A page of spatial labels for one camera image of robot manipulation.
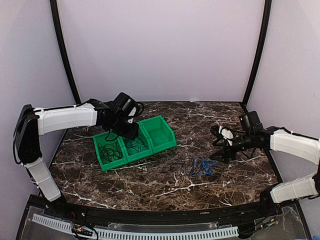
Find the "blue rope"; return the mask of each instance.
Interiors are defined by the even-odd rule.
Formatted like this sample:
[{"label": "blue rope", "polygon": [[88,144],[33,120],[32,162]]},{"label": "blue rope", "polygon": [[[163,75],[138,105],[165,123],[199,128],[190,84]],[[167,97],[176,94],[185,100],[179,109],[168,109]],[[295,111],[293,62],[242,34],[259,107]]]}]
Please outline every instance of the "blue rope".
[{"label": "blue rope", "polygon": [[213,175],[215,174],[214,166],[218,164],[219,164],[218,161],[211,160],[209,158],[203,158],[202,156],[196,156],[193,159],[193,165],[192,165],[193,171],[190,173],[189,176],[196,177],[196,176]]}]

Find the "green plastic bin compartment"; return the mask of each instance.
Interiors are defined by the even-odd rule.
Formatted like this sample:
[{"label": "green plastic bin compartment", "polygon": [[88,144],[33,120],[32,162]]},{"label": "green plastic bin compartment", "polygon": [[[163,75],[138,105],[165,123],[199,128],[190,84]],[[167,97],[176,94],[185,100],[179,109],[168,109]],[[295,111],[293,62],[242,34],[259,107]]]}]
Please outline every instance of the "green plastic bin compartment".
[{"label": "green plastic bin compartment", "polygon": [[147,134],[139,127],[139,135],[135,140],[121,137],[128,163],[149,157],[154,154]]},{"label": "green plastic bin compartment", "polygon": [[145,119],[138,124],[149,138],[154,154],[177,146],[175,133],[162,116]]},{"label": "green plastic bin compartment", "polygon": [[[128,163],[126,152],[125,152],[125,145],[120,137],[117,137],[116,134],[110,132],[108,136],[108,132],[104,132],[98,135],[93,136],[94,146],[98,161],[100,163],[102,171],[108,171],[110,169],[114,169],[125,165]],[[107,162],[106,159],[103,159],[103,153],[101,147],[105,146],[106,149],[115,150],[117,153],[121,153],[121,155],[111,158],[111,162]]]}]

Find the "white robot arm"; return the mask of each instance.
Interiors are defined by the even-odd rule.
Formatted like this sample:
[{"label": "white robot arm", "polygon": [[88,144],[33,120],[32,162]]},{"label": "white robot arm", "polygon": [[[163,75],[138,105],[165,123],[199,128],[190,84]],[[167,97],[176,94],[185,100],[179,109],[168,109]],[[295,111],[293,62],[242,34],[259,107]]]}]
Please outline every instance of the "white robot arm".
[{"label": "white robot arm", "polygon": [[132,122],[143,111],[128,95],[120,93],[114,101],[103,103],[90,99],[80,105],[33,108],[25,105],[13,135],[13,155],[17,164],[26,167],[31,180],[49,202],[61,200],[63,194],[43,161],[39,136],[74,127],[102,126],[119,136],[135,139],[139,125]]},{"label": "white robot arm", "polygon": [[[255,111],[239,117],[243,131],[227,127],[213,126],[211,133],[217,137],[213,142],[221,150],[209,158],[223,163],[236,159],[237,152],[254,148],[266,148],[284,152],[308,160],[319,166],[320,141],[317,138],[290,132],[284,127],[263,128]],[[286,201],[320,195],[320,167],[318,170],[289,182],[279,183],[266,189],[260,195],[261,204],[269,206]]]}]

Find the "brown marble surface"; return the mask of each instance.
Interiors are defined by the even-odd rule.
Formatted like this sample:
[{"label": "brown marble surface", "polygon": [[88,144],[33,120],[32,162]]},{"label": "brown marble surface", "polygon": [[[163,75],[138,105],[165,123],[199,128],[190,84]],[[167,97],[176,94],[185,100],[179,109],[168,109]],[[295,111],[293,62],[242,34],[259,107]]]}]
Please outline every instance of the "brown marble surface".
[{"label": "brown marble surface", "polygon": [[208,157],[218,149],[212,146],[210,127],[240,130],[241,114],[239,103],[149,102],[136,120],[162,115],[177,147],[102,172],[92,138],[102,128],[78,127],[68,130],[50,170],[68,202],[92,207],[185,211],[257,202],[260,192],[277,182],[259,150],[251,160],[240,153],[231,164],[219,164],[214,175],[186,174],[196,156]]}]

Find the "electrical wire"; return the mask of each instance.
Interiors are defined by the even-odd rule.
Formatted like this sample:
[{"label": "electrical wire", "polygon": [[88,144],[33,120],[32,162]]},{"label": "electrical wire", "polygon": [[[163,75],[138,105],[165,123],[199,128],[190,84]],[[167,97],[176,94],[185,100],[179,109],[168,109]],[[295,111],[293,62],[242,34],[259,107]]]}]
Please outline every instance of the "electrical wire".
[{"label": "electrical wire", "polygon": [[319,141],[318,138],[312,137],[312,136],[306,136],[306,135],[302,135],[300,133],[295,133],[293,131],[289,131],[288,129],[286,129],[284,126],[280,128],[281,130],[284,130],[285,132],[287,132],[288,134],[294,135],[294,136],[298,136],[298,137],[303,137],[303,138],[307,138],[307,139],[312,139],[312,140],[316,140]]},{"label": "electrical wire", "polygon": [[215,174],[214,166],[218,164],[219,164],[218,161],[211,160],[208,157],[203,158],[202,156],[196,156],[193,159],[193,165],[192,165],[191,173],[189,174],[189,176],[197,177],[197,176],[213,175]]},{"label": "electrical wire", "polygon": [[117,141],[114,141],[113,143],[107,143],[104,145],[102,145],[99,142],[98,151],[100,159],[103,161],[103,164],[109,164],[113,161],[120,160],[124,157]]},{"label": "electrical wire", "polygon": [[248,232],[248,231],[250,231],[251,229],[256,228],[258,225],[260,225],[261,223],[263,223],[267,218],[269,218],[269,217],[271,216],[271,214],[272,214],[274,211],[278,210],[278,208],[279,208],[279,205],[277,205],[274,210],[270,211],[270,213],[269,213],[265,218],[263,218],[262,220],[260,220],[260,221],[259,221],[258,223],[256,223],[253,227],[250,227],[249,229],[247,229],[247,230],[245,230],[245,231],[239,232],[239,234],[244,234],[244,235],[249,235],[249,234],[251,234],[251,232]]},{"label": "electrical wire", "polygon": [[[49,209],[51,210],[51,212],[52,212],[54,215],[56,215],[58,218],[63,219],[63,220],[66,220],[66,221],[71,221],[73,224],[78,224],[78,225],[80,225],[79,228],[81,228],[81,227],[86,227],[86,228],[90,229],[92,232],[95,233],[95,236],[96,236],[95,240],[99,240],[99,235],[98,235],[97,230],[96,230],[94,227],[90,226],[89,224],[86,224],[86,223],[84,223],[84,222],[80,222],[80,221],[75,220],[76,214],[75,214],[73,211],[71,211],[71,212],[69,213],[69,214],[72,214],[72,215],[73,215],[73,219],[69,219],[69,218],[66,218],[66,217],[63,217],[63,216],[60,216],[59,214],[57,214],[56,211],[52,208],[50,202],[47,203],[47,206],[49,207]],[[74,235],[72,235],[72,236],[75,237],[75,238],[77,238],[77,239],[79,239],[79,240],[88,240],[88,239],[91,238],[91,237],[79,236],[77,233],[74,233]]]},{"label": "electrical wire", "polygon": [[144,141],[139,136],[134,140],[124,138],[123,143],[127,149],[136,151],[136,154],[142,152],[143,148],[147,147]]}]

